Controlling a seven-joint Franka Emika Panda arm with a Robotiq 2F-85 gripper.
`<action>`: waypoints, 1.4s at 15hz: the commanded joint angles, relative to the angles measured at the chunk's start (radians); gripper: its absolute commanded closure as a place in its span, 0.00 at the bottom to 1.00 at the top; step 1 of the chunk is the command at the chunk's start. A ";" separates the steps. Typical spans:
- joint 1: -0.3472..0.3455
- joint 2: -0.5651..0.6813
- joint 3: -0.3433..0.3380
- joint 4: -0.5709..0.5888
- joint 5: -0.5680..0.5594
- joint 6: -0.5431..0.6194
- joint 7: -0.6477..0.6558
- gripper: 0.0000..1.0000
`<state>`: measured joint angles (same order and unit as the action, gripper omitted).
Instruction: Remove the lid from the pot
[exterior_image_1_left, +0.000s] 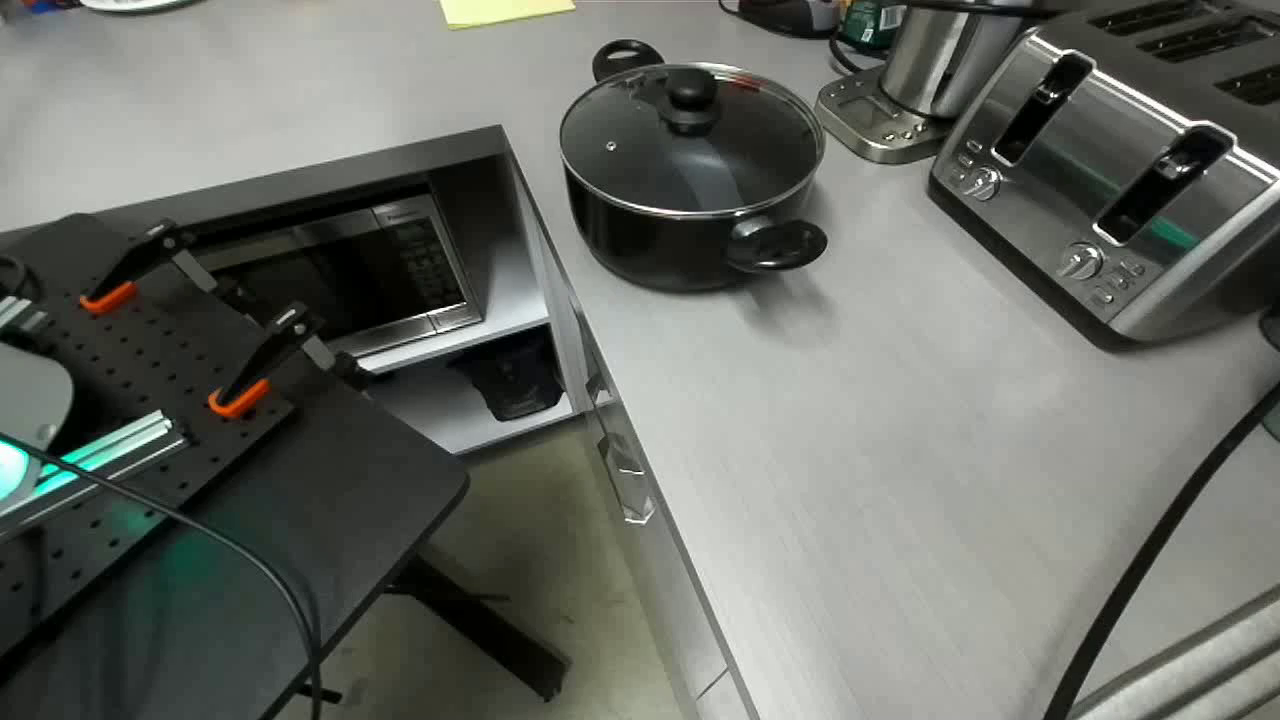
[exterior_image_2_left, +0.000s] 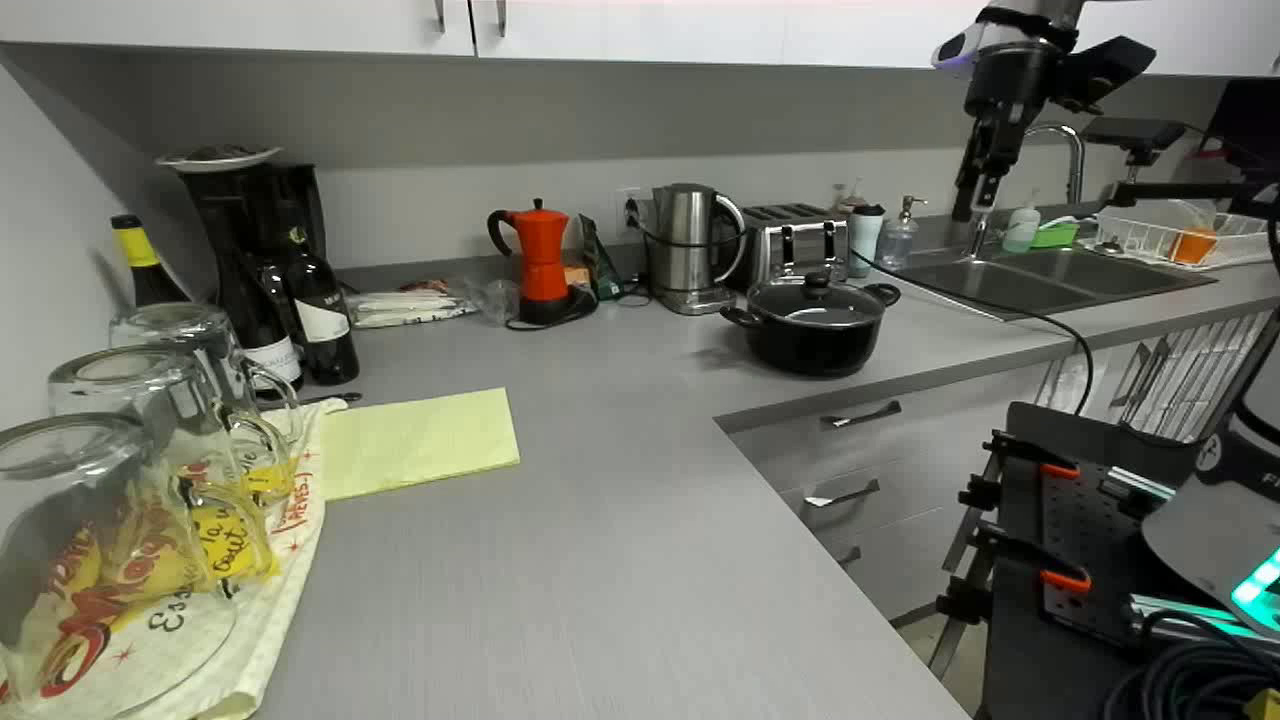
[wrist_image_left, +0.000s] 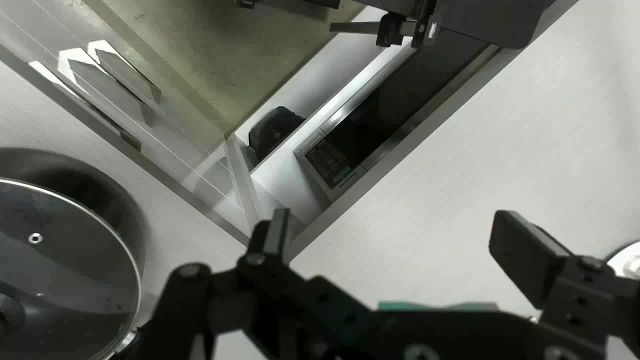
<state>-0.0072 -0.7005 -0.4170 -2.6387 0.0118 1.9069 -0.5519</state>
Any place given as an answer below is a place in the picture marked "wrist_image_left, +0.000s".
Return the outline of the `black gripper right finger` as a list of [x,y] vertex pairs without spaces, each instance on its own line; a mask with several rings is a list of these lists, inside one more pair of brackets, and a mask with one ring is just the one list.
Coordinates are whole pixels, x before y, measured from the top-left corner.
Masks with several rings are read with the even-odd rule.
[[489,249],[534,308],[543,308],[556,271],[572,251],[514,209],[499,209]]

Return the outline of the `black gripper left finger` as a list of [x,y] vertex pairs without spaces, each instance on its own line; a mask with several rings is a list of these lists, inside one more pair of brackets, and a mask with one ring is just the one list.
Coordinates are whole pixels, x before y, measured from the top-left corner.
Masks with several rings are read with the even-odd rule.
[[263,219],[254,225],[242,263],[264,265],[282,263],[288,242],[290,209],[277,208],[270,219]]

